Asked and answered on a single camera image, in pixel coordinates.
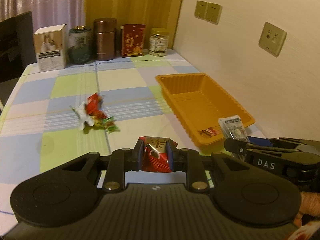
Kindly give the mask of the person's right hand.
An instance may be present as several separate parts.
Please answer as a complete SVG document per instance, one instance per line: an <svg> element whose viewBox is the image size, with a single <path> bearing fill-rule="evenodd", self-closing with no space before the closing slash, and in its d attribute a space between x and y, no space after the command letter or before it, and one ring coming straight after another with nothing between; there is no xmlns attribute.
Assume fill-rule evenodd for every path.
<svg viewBox="0 0 320 240"><path fill-rule="evenodd" d="M320 194L314 192L301 192L301 205L299 212L297 213L294 224L297 227L302 226L302 217L304 215L310 215L313 217L319 217L320 213Z"/></svg>

